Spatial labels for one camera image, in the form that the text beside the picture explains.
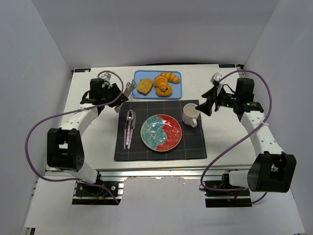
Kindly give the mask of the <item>metal tongs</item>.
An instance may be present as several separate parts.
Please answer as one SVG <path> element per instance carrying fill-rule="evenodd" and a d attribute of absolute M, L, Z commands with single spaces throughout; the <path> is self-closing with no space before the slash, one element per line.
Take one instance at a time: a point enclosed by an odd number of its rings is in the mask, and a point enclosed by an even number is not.
<path fill-rule="evenodd" d="M 115 110 L 117 113 L 120 112 L 120 109 L 121 109 L 121 107 L 123 106 L 123 104 L 129 100 L 129 96 L 130 96 L 130 94 L 132 93 L 132 91 L 136 88 L 136 86 L 137 86 L 137 83 L 136 83 L 134 80 L 132 80 L 131 83 L 130 83 L 130 82 L 127 82 L 125 91 L 124 91 L 124 93 L 123 93 L 122 96 L 121 96 L 121 103 L 118 104 L 118 105 L 114 108 L 114 110 Z"/>

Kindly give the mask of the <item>brown bread slice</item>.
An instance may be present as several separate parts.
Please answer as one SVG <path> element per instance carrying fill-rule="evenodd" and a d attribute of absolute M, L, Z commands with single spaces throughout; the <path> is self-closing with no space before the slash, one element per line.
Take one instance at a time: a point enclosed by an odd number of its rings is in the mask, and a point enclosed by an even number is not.
<path fill-rule="evenodd" d="M 149 78 L 141 79 L 137 85 L 137 91 L 142 95 L 147 95 L 153 88 L 154 82 Z"/>

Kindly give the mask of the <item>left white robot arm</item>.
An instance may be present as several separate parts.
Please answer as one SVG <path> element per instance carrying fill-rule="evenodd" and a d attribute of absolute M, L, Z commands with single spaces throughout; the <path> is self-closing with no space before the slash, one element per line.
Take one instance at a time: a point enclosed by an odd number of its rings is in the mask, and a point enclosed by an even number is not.
<path fill-rule="evenodd" d="M 85 162 L 82 135 L 105 106 L 118 106 L 128 101 L 128 98 L 117 84 L 111 84 L 108 79 L 91 79 L 89 86 L 89 91 L 85 92 L 80 101 L 79 110 L 59 128 L 48 131 L 47 165 L 95 184 L 99 173 Z"/>

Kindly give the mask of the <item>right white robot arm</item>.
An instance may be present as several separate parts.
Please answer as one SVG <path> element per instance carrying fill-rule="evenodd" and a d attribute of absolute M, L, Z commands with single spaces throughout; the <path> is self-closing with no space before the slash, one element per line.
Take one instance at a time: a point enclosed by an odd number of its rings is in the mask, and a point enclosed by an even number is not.
<path fill-rule="evenodd" d="M 211 83 L 213 88 L 202 95 L 206 102 L 197 106 L 196 110 L 210 116 L 220 107 L 233 109 L 248 133 L 256 159 L 249 170 L 230 170 L 222 175 L 220 185 L 206 185 L 204 188 L 216 192 L 244 189 L 256 192 L 288 192 L 296 159 L 294 155 L 284 152 L 266 125 L 262 105 L 253 100 L 253 79 L 239 78 L 236 90 L 230 94 L 224 90 L 220 74 L 213 75 Z"/>

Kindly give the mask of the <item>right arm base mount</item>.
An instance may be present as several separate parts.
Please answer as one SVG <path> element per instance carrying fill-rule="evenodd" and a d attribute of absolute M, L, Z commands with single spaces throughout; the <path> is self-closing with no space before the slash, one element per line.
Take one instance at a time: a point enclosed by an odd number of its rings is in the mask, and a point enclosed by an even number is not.
<path fill-rule="evenodd" d="M 229 174 L 224 173 L 219 180 L 205 180 L 204 185 L 214 189 L 238 189 L 229 183 Z M 251 207 L 250 192 L 248 189 L 237 191 L 213 191 L 200 186 L 205 192 L 205 206 L 207 208 L 243 208 Z"/>

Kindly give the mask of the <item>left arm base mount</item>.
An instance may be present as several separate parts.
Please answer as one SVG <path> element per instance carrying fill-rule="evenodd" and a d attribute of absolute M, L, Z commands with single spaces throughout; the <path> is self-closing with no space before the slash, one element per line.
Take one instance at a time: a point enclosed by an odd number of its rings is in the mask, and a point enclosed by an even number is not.
<path fill-rule="evenodd" d="M 102 180 L 102 184 L 106 187 L 118 202 L 121 201 L 124 182 L 117 180 Z M 100 187 L 93 187 L 83 183 L 75 185 L 73 198 L 73 205 L 113 205 L 117 206 L 117 202 L 110 195 L 110 193 Z"/>

